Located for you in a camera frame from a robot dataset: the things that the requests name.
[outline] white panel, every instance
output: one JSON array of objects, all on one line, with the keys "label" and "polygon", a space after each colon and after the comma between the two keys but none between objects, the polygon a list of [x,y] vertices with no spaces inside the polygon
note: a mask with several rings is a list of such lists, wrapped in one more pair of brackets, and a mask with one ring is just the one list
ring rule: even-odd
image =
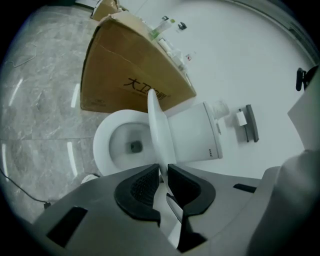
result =
[{"label": "white panel", "polygon": [[306,150],[320,149],[320,69],[304,94],[290,109],[293,122]]}]

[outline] gray panel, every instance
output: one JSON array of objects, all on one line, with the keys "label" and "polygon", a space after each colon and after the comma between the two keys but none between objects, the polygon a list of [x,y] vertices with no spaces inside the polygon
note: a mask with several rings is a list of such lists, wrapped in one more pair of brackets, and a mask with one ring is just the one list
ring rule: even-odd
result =
[{"label": "gray panel", "polygon": [[175,164],[185,171],[210,182],[215,189],[215,199],[204,214],[189,217],[194,232],[211,238],[232,221],[247,204],[252,193],[233,188],[235,184],[257,187],[260,179],[217,174]]},{"label": "gray panel", "polygon": [[82,184],[49,207],[35,222],[47,234],[73,207],[88,210],[66,249],[79,255],[178,255],[156,222],[132,219],[114,199],[117,185],[145,168],[142,166]]}]

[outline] toilet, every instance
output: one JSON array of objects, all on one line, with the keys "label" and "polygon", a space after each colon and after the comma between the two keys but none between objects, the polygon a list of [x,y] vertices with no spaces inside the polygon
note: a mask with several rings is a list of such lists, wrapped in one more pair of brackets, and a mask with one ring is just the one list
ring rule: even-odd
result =
[{"label": "toilet", "polygon": [[159,163],[164,182],[168,164],[221,159],[217,123],[206,102],[171,117],[148,92],[148,113],[119,110],[107,116],[93,139],[95,163],[104,176]]}]

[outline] marble floor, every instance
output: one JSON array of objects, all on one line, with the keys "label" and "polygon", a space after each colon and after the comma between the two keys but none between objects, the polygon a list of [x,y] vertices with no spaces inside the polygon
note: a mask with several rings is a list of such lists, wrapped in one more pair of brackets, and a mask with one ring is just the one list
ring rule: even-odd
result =
[{"label": "marble floor", "polygon": [[[80,109],[80,82],[97,26],[81,7],[43,6],[12,42],[0,71],[1,168],[34,197],[54,201],[98,174],[93,137],[108,115]],[[44,210],[0,178],[12,209],[29,222]]]}]

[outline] black slot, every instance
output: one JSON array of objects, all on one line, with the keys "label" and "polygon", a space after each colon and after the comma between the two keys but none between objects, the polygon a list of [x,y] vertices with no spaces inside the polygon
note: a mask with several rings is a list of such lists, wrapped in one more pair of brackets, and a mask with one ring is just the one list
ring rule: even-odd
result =
[{"label": "black slot", "polygon": [[237,190],[242,190],[242,191],[246,191],[246,192],[249,192],[249,193],[254,193],[256,191],[256,187],[254,186],[248,186],[248,185],[243,185],[243,184],[235,184],[233,186],[235,189]]},{"label": "black slot", "polygon": [[86,209],[73,207],[46,236],[57,245],[65,247],[87,212]]}]

